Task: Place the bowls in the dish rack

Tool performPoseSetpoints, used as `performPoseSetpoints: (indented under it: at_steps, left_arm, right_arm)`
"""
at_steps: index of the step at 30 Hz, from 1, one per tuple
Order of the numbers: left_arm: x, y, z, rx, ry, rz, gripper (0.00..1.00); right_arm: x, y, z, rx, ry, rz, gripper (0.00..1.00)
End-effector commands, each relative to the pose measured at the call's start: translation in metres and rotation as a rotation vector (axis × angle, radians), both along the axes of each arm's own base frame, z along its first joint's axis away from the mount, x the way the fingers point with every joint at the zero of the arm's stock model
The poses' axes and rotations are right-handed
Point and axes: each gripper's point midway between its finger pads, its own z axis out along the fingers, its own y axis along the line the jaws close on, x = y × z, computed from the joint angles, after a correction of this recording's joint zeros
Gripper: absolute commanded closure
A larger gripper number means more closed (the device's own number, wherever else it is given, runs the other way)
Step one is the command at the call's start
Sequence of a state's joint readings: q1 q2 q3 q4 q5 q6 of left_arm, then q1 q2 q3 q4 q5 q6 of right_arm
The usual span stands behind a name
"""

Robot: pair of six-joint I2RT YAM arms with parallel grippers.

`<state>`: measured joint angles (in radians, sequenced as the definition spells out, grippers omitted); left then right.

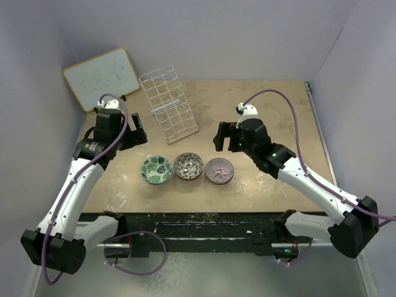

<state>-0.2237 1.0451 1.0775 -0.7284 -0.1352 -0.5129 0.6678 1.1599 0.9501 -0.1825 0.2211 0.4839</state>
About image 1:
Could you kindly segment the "purple striped bowl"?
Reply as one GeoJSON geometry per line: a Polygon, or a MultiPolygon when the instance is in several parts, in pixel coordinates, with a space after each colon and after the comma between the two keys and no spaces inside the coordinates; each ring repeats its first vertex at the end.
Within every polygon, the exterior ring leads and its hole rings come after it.
{"type": "Polygon", "coordinates": [[[213,184],[227,184],[233,176],[234,166],[226,158],[213,158],[205,166],[205,177],[213,184]]]}

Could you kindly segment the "brown floral pattern bowl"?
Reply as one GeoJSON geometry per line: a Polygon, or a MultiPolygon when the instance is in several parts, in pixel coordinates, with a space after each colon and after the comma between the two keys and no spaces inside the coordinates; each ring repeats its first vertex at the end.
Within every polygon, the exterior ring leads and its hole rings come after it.
{"type": "Polygon", "coordinates": [[[185,152],[176,157],[173,170],[177,177],[186,181],[192,181],[201,176],[204,162],[201,157],[192,152],[185,152]]]}

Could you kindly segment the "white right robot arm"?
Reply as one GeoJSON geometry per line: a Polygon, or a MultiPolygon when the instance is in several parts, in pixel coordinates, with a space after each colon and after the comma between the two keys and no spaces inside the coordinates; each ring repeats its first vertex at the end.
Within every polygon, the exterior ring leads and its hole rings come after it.
{"type": "Polygon", "coordinates": [[[276,221],[275,235],[280,241],[289,242],[295,236],[330,241],[344,256],[356,258],[379,231],[374,199],[360,199],[309,170],[293,151],[271,141],[260,119],[220,122],[213,138],[216,151],[223,150],[226,138],[229,151],[244,152],[261,172],[293,187],[326,214],[287,210],[276,221]]]}

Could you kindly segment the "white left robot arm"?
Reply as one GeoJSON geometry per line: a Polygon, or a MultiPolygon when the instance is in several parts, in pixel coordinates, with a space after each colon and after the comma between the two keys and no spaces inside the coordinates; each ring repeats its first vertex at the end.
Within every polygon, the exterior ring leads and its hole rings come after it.
{"type": "Polygon", "coordinates": [[[86,253],[106,239],[120,243],[127,236],[124,215],[105,211],[85,227],[77,223],[94,187],[117,151],[147,142],[137,113],[126,116],[119,108],[103,108],[96,124],[77,145],[69,174],[53,206],[35,230],[25,230],[20,242],[31,262],[42,271],[76,273],[86,253]]]}

